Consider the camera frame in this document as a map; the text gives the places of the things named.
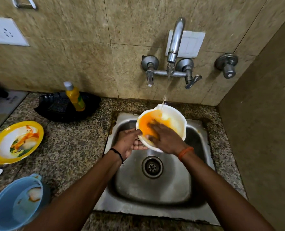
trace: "yellow bottle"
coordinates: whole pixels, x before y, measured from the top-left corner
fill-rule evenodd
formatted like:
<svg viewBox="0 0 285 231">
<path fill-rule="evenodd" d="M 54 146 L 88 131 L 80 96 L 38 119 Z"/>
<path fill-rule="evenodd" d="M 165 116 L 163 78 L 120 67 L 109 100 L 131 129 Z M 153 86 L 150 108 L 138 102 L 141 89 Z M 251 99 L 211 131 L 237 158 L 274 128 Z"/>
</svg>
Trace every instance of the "yellow bottle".
<svg viewBox="0 0 285 231">
<path fill-rule="evenodd" d="M 83 101 L 81 95 L 79 94 L 79 90 L 77 87 L 74 87 L 74 85 L 71 82 L 64 82 L 63 83 L 66 90 L 66 95 L 74 105 L 76 111 L 81 112 L 85 110 L 85 102 Z"/>
</svg>

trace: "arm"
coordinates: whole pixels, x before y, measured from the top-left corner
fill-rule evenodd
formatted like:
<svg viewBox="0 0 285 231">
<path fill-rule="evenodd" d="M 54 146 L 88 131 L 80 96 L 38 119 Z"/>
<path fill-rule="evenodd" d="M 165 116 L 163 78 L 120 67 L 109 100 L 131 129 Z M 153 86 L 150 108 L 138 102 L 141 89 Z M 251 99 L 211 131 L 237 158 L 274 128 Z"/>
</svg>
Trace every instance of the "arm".
<svg viewBox="0 0 285 231">
<path fill-rule="evenodd" d="M 130 156 L 132 149 L 146 149 L 136 140 L 140 134 L 140 130 L 134 129 L 119 133 L 114 149 L 120 152 L 123 159 Z M 118 154 L 113 151 L 106 153 L 81 179 L 48 205 L 34 221 L 26 225 L 24 231 L 81 230 L 121 163 Z"/>
<path fill-rule="evenodd" d="M 148 136 L 156 147 L 168 154 L 178 154 L 189 147 L 180 136 L 163 124 L 149 124 L 159 136 Z M 194 151 L 187 152 L 181 161 L 201 188 L 212 211 L 225 230 L 274 231 L 265 218 L 228 182 L 205 164 Z"/>
</svg>

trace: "person's right arm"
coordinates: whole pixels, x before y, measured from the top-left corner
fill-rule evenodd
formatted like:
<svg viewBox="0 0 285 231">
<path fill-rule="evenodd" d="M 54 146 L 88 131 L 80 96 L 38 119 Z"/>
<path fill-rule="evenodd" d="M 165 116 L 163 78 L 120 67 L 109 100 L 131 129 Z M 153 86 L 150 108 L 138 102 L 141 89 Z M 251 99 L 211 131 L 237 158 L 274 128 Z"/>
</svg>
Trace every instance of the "person's right arm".
<svg viewBox="0 0 285 231">
<path fill-rule="evenodd" d="M 156 147 L 168 154 L 178 154 L 189 147 L 180 136 L 163 124 L 149 124 L 158 139 L 148 136 Z M 187 152 L 181 161 L 193 176 L 224 230 L 274 231 L 266 219 L 194 151 Z"/>
</svg>

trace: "forearm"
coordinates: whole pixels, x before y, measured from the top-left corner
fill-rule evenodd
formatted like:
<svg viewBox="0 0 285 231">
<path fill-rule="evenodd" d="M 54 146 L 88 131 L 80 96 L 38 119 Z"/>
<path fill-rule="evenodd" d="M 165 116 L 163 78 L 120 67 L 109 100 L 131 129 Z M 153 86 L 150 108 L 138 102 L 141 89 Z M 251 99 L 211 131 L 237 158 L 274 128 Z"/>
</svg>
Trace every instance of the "forearm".
<svg viewBox="0 0 285 231">
<path fill-rule="evenodd" d="M 24 231 L 81 230 L 120 165 L 120 157 L 109 151 L 81 179 L 45 208 Z"/>
<path fill-rule="evenodd" d="M 225 230 L 274 230 L 264 217 L 194 152 L 182 157 Z"/>
</svg>

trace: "metal towel ring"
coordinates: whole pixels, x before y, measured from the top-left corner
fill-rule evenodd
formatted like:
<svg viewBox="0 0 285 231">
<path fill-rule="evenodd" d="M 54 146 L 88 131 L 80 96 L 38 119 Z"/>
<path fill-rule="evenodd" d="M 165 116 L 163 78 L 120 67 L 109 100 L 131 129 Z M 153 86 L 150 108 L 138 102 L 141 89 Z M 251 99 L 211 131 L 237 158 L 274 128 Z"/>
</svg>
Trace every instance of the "metal towel ring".
<svg viewBox="0 0 285 231">
<path fill-rule="evenodd" d="M 28 9 L 37 9 L 36 4 L 33 2 L 33 0 L 28 0 L 30 4 L 27 3 L 17 3 L 16 0 L 12 0 L 12 3 L 17 8 L 28 8 Z"/>
</svg>

